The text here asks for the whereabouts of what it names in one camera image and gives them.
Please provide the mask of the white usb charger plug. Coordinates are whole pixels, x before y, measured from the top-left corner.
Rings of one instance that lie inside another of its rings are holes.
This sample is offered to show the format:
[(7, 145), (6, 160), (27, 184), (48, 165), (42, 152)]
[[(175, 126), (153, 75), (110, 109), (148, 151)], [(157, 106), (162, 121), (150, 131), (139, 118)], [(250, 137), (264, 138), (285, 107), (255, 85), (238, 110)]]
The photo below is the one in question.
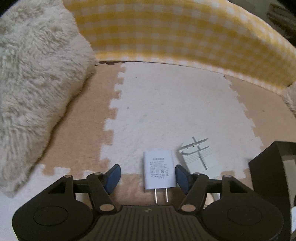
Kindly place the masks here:
[(159, 204), (157, 190), (165, 190), (165, 201), (169, 202), (168, 189), (177, 186), (173, 155), (170, 150), (144, 152), (144, 189), (154, 191), (155, 204)]

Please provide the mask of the black storage box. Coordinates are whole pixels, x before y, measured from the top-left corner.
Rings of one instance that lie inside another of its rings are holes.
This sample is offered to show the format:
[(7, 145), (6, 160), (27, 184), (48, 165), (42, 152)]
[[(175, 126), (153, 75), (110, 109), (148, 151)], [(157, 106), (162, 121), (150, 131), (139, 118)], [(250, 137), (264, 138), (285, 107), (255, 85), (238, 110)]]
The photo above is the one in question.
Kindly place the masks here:
[(253, 189), (282, 213), (279, 240), (295, 240), (295, 143), (275, 141), (249, 163)]

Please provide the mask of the white slotted plastic tool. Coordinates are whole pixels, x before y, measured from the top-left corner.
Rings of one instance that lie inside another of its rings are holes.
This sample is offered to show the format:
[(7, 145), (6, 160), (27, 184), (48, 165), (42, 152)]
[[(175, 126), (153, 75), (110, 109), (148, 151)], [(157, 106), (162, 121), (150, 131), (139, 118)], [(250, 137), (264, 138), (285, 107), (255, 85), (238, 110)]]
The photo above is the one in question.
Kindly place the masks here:
[(219, 178), (223, 166), (217, 161), (207, 137), (193, 136), (187, 139), (181, 144), (178, 153), (190, 173), (202, 173), (210, 179)]

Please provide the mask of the yellow checkered blanket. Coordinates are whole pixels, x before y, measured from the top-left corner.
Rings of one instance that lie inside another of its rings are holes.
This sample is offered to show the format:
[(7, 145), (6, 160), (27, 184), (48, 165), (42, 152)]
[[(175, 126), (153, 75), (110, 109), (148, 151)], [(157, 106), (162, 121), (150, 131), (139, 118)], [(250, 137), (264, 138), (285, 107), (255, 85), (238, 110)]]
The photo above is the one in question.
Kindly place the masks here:
[(229, 1), (64, 1), (99, 61), (176, 64), (275, 93), (295, 82), (295, 47)]

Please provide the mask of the white fluffy pillow right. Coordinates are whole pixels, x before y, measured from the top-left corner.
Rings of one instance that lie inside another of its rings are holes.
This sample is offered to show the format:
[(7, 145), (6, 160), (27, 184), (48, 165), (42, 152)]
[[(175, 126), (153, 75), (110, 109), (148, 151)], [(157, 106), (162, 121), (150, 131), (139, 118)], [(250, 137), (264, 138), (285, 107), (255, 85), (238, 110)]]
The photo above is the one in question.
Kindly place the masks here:
[(296, 116), (296, 82), (287, 87), (281, 97), (293, 115)]

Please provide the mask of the white fluffy pillow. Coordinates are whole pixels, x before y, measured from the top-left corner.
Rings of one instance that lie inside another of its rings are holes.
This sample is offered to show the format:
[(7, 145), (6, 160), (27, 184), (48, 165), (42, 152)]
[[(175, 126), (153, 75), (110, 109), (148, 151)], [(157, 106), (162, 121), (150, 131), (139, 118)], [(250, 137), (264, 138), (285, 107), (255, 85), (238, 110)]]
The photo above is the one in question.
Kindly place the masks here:
[(90, 43), (62, 1), (18, 1), (1, 16), (1, 192), (12, 197), (95, 72)]
[(296, 82), (287, 87), (281, 97), (293, 115), (296, 116)]

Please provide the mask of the white fluffy pillow left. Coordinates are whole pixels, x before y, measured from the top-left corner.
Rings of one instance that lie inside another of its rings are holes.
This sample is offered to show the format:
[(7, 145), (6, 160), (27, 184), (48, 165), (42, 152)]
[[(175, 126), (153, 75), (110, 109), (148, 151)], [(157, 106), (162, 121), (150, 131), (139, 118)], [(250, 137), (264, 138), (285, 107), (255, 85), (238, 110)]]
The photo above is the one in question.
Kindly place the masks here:
[(90, 43), (62, 1), (18, 1), (1, 16), (1, 192), (12, 197), (95, 72)]

